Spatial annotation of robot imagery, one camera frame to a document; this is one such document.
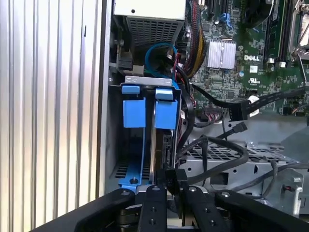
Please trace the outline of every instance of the power supply vent grille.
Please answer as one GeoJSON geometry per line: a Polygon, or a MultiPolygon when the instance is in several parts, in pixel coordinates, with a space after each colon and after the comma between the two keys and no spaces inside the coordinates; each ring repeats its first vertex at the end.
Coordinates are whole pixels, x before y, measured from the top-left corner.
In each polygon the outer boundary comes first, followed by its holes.
{"type": "Polygon", "coordinates": [[[175,42],[183,25],[182,21],[137,17],[127,17],[127,23],[136,50],[146,50],[159,42],[175,42]]]}

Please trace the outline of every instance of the silver heatsink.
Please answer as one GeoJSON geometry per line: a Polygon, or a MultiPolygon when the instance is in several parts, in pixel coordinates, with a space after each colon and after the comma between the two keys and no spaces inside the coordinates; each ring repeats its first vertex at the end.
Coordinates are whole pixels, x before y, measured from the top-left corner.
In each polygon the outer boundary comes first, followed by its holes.
{"type": "Polygon", "coordinates": [[[235,67],[236,42],[211,40],[208,48],[208,68],[233,69],[235,67]]]}

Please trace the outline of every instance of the cable bundle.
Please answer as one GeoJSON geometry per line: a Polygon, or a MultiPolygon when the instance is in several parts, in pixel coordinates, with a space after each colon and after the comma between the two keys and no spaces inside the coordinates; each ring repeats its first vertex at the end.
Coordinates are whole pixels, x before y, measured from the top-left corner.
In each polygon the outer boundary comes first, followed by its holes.
{"type": "Polygon", "coordinates": [[[192,33],[190,40],[189,58],[184,64],[184,71],[189,78],[192,78],[202,66],[206,56],[206,40],[203,33],[201,10],[197,0],[188,0],[188,20],[192,33]]]}

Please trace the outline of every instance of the dell logo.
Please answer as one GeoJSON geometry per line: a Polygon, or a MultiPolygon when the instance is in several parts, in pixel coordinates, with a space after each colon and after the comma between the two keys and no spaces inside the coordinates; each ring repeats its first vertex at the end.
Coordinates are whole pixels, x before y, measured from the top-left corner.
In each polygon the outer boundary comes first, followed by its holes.
{"type": "Polygon", "coordinates": [[[248,55],[245,55],[245,60],[250,60],[250,61],[260,61],[260,58],[259,56],[248,56],[248,55]]]}

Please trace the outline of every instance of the side panel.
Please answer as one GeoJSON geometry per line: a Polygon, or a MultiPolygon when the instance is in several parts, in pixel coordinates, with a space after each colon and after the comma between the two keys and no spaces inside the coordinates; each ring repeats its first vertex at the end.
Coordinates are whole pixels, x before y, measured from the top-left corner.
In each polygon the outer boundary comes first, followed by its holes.
{"type": "Polygon", "coordinates": [[[0,231],[95,199],[102,0],[0,0],[0,231]]]}

